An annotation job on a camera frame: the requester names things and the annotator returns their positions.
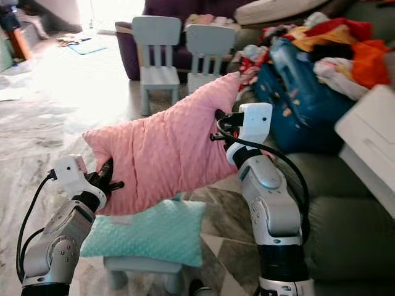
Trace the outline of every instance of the rug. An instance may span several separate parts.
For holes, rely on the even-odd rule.
[[[98,40],[95,39],[90,39],[81,42],[80,44],[72,44],[68,47],[75,51],[77,54],[91,54],[92,52],[101,51],[102,49],[106,48],[101,43],[99,43]]]

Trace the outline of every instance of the marble floor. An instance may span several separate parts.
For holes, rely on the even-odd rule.
[[[21,100],[0,102],[1,295],[20,293],[15,272],[17,234],[37,186],[54,161],[81,154],[88,170],[93,170],[94,158],[81,133],[140,117],[139,83],[127,78],[116,38],[101,35],[97,39],[107,48],[88,55],[57,47],[54,39],[43,41],[34,50],[31,71],[25,74],[27,92]],[[185,87],[180,92],[185,96]],[[169,94],[153,94],[153,112],[169,106]],[[66,198],[56,182],[47,185],[25,237],[43,227]],[[201,234],[204,264],[201,268],[185,266],[185,281],[201,278],[219,295],[252,295],[259,261],[236,176],[186,192],[183,198],[207,203]],[[129,274],[125,288],[110,290],[101,258],[81,258],[70,295],[168,294],[163,278],[153,274]]]

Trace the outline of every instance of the small white stool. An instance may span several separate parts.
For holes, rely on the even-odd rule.
[[[165,286],[170,294],[179,294],[182,289],[181,263],[162,261],[148,257],[107,256],[103,259],[111,289],[121,289],[128,282],[126,271],[135,273],[166,274]]]

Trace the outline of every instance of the light blue pillow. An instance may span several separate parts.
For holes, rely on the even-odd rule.
[[[129,225],[97,216],[80,255],[141,256],[190,266],[202,265],[200,232],[206,204],[163,200],[131,217]]]

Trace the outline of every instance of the black cable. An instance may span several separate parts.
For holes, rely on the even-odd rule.
[[[25,261],[25,254],[26,254],[26,249],[32,239],[34,239],[38,234],[42,233],[44,231],[44,228],[40,228],[36,232],[34,232],[23,244],[22,251],[20,253],[20,258],[19,258],[19,265],[23,266],[23,261]]]
[[[292,162],[292,160],[290,160],[287,156],[282,154],[280,151],[277,151],[277,150],[275,150],[275,149],[273,149],[273,148],[271,148],[269,146],[266,146],[266,145],[262,145],[262,144],[259,144],[259,143],[254,143],[254,142],[245,141],[243,139],[236,138],[236,137],[232,136],[231,134],[227,133],[222,128],[221,124],[222,123],[226,123],[226,120],[228,120],[228,119],[229,119],[229,117],[223,117],[223,118],[221,118],[221,119],[219,119],[217,121],[217,128],[218,128],[220,133],[225,138],[227,138],[228,140],[240,143],[240,144],[245,145],[245,146],[253,147],[253,148],[256,148],[256,149],[259,149],[259,150],[264,150],[264,151],[267,151],[267,152],[269,152],[271,154],[274,154],[278,158],[282,159],[282,161],[284,161],[287,165],[289,165],[289,167],[291,167],[291,169],[295,172],[297,178],[301,182],[301,186],[302,186],[302,189],[303,189],[304,202],[302,200],[300,200],[300,197],[298,197],[297,195],[296,195],[295,198],[299,199],[299,203],[301,203],[299,210],[301,211],[302,218],[303,218],[303,221],[302,221],[302,234],[303,234],[303,240],[304,240],[304,242],[306,242],[306,240],[307,240],[307,238],[309,236],[309,233],[310,233],[310,231],[309,231],[309,222],[307,220],[307,214],[308,214],[308,211],[309,211],[309,189],[307,188],[307,183],[306,183],[301,171]]]
[[[20,262],[20,247],[21,247],[21,244],[22,244],[23,232],[25,230],[25,226],[26,226],[27,220],[29,219],[31,211],[33,210],[33,207],[34,207],[34,205],[36,203],[38,194],[40,193],[40,191],[44,187],[46,181],[48,181],[51,178],[52,178],[51,174],[47,175],[47,177],[45,177],[45,179],[43,179],[42,182],[40,183],[40,185],[38,186],[38,188],[36,190],[36,193],[35,193],[35,196],[34,196],[33,200],[31,201],[30,207],[27,210],[27,213],[25,215],[25,219],[23,219],[22,225],[20,227],[19,236],[18,236],[18,244],[17,244],[17,258],[16,258],[17,274],[18,274],[18,278],[19,278],[20,283],[23,282],[23,277],[25,276],[25,271],[23,270],[23,263],[21,264],[21,262]]]
[[[260,295],[260,285],[258,285],[257,289],[254,292],[254,296],[259,296]]]

